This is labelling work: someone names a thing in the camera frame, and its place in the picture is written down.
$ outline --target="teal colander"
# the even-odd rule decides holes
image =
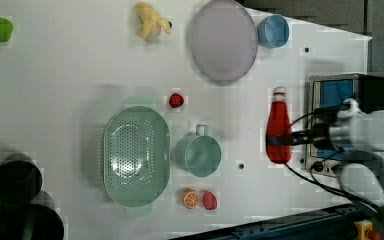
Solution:
[[[170,133],[156,111],[135,106],[118,113],[103,144],[104,184],[114,201],[141,207],[160,196],[170,177]]]

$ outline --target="mug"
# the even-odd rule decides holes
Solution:
[[[277,48],[289,39],[289,26],[284,17],[273,14],[257,25],[258,43],[262,47]]]
[[[198,124],[195,135],[185,136],[179,142],[178,162],[186,171],[197,177],[214,173],[221,161],[221,148],[217,140],[208,136],[208,126]]]

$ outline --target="mug handle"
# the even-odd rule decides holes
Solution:
[[[199,134],[199,129],[200,129],[201,127],[204,128],[204,135]],[[196,134],[197,136],[208,136],[208,126],[207,126],[207,125],[202,125],[202,124],[198,124],[198,125],[196,125],[196,132],[195,132],[195,134]]]

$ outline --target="blue cup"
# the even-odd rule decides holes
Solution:
[[[266,48],[277,48],[286,44],[289,38],[289,26],[284,17],[271,15],[257,26],[258,44]]]

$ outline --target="black cable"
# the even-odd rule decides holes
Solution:
[[[304,118],[308,118],[310,116],[314,115],[314,112],[309,112],[305,115],[302,115],[301,117],[295,119],[291,124],[289,124],[289,128],[291,128],[293,125],[295,125],[296,123],[298,123],[299,121],[301,121],[302,119]]]
[[[307,114],[299,117],[298,119],[294,120],[289,125],[289,129],[292,127],[292,125],[296,124],[300,120],[302,120],[304,118],[307,118],[307,117],[309,117],[311,115],[314,115],[314,112],[307,113]],[[279,153],[280,153],[280,156],[283,157],[280,145],[279,145]],[[338,153],[339,153],[339,151],[335,152],[334,154],[332,154],[332,156],[329,156],[328,158],[325,158],[323,161],[326,161],[329,158],[332,158],[334,155],[336,155]],[[347,198],[350,201],[354,202],[354,204],[358,205],[359,207],[365,208],[368,212],[371,213],[370,215],[374,219],[376,219],[384,227],[384,214],[382,214],[384,212],[384,209],[382,207],[379,207],[376,204],[373,204],[372,202],[370,202],[369,200],[367,200],[365,198],[362,198],[360,196],[357,196],[357,195],[355,195],[353,193],[344,191],[342,189],[333,188],[333,187],[330,187],[330,186],[327,186],[327,185],[324,185],[324,184],[320,183],[319,181],[317,181],[317,179],[313,175],[313,171],[312,170],[314,168],[314,165],[310,167],[310,175],[313,178],[313,180],[311,180],[311,179],[308,179],[308,178],[302,176],[301,174],[299,174],[295,170],[293,170],[289,166],[289,164],[286,162],[286,160],[283,159],[282,161],[286,165],[286,167],[289,169],[289,171],[291,171],[292,173],[294,173],[296,176],[300,177],[301,179],[303,179],[303,180],[305,180],[305,181],[307,181],[309,183],[315,184],[315,185],[321,187],[323,190],[325,190],[325,191],[327,191],[329,193],[332,193],[332,194],[340,196],[340,197]]]
[[[334,156],[336,156],[337,154],[340,154],[340,153],[342,153],[342,152],[340,152],[340,151],[335,151],[334,153],[332,153],[332,154],[329,155],[328,157],[323,157],[322,163],[324,163],[324,162],[327,161],[327,160],[333,160],[332,158],[333,158]]]
[[[377,178],[377,180],[378,180],[379,184],[381,185],[382,190],[384,192],[384,160],[383,160],[383,158],[374,154],[374,153],[364,152],[364,154],[371,154],[373,156],[373,159],[370,161],[361,161],[361,160],[353,159],[354,157],[350,156],[350,159],[348,159],[347,163],[344,163],[344,165],[347,165],[349,163],[357,163],[357,164],[361,164],[361,165],[369,168],[372,171],[372,173],[375,174],[375,176],[376,176],[376,178]],[[341,184],[340,178],[338,179],[338,181],[340,182],[340,186],[343,190],[347,189],[347,187],[345,187],[343,184]],[[355,199],[352,199],[352,198],[349,198],[349,199],[351,201],[353,201],[355,204],[361,205],[361,202],[359,202]],[[375,204],[370,205],[370,207],[367,207],[364,204],[362,204],[361,206],[366,211],[371,213],[371,216],[374,219],[376,219],[384,227],[384,206],[379,207]]]
[[[314,112],[309,112],[309,113],[307,113],[307,114],[305,114],[305,115],[303,115],[303,116],[301,116],[301,117],[295,119],[295,120],[289,125],[289,129],[290,129],[294,124],[296,124],[296,123],[298,123],[299,121],[301,121],[302,119],[304,119],[304,118],[308,118],[309,116],[312,116],[312,115],[314,115]],[[279,153],[280,153],[280,156],[283,157],[283,154],[282,154],[281,146],[280,146],[280,145],[279,145]],[[337,189],[337,188],[333,188],[333,187],[326,186],[326,185],[321,184],[321,183],[316,182],[316,181],[312,181],[312,180],[310,180],[309,178],[306,178],[306,177],[302,176],[301,174],[299,174],[298,172],[296,172],[295,170],[293,170],[293,169],[289,166],[289,164],[286,162],[286,160],[282,159],[282,161],[283,161],[283,163],[285,164],[285,166],[289,169],[289,171],[291,171],[292,173],[294,173],[296,176],[300,177],[301,179],[303,179],[303,180],[305,180],[305,181],[307,181],[307,182],[309,182],[309,183],[315,184],[315,185],[317,185],[317,186],[323,188],[325,191],[327,191],[327,192],[329,192],[329,193],[332,193],[332,194],[334,194],[334,195],[338,195],[338,196],[343,197],[343,194],[344,194],[343,192],[345,192],[345,191],[343,191],[343,190],[341,190],[341,189]]]

